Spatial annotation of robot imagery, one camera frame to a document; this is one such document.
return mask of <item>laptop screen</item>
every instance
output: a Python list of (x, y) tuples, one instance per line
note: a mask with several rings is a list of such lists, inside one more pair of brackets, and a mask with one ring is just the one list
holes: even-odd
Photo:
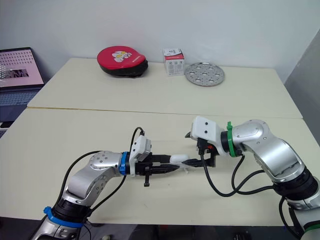
[(0, 50), (0, 88), (43, 84), (31, 48)]

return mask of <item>metal plate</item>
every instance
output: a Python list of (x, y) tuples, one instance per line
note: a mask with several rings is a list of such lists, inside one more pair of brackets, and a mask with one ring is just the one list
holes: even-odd
[(199, 62), (188, 66), (184, 75), (190, 82), (204, 87), (218, 85), (225, 79), (224, 71), (208, 62)]

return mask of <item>laptop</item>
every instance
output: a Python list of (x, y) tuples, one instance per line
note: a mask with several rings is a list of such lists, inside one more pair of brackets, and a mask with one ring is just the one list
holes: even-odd
[(30, 47), (0, 50), (0, 122), (11, 122), (45, 85)]

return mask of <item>white box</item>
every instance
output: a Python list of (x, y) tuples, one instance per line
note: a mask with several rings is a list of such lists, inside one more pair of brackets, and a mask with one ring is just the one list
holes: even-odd
[(185, 74), (185, 57), (180, 48), (164, 48), (163, 58), (168, 76)]

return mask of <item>cartoon sticker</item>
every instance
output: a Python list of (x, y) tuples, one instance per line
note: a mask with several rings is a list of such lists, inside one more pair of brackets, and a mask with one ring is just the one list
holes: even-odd
[(116, 51), (112, 53), (112, 56), (114, 57), (114, 60), (118, 63), (121, 63), (123, 60), (131, 57), (132, 53), (125, 52), (125, 51)]

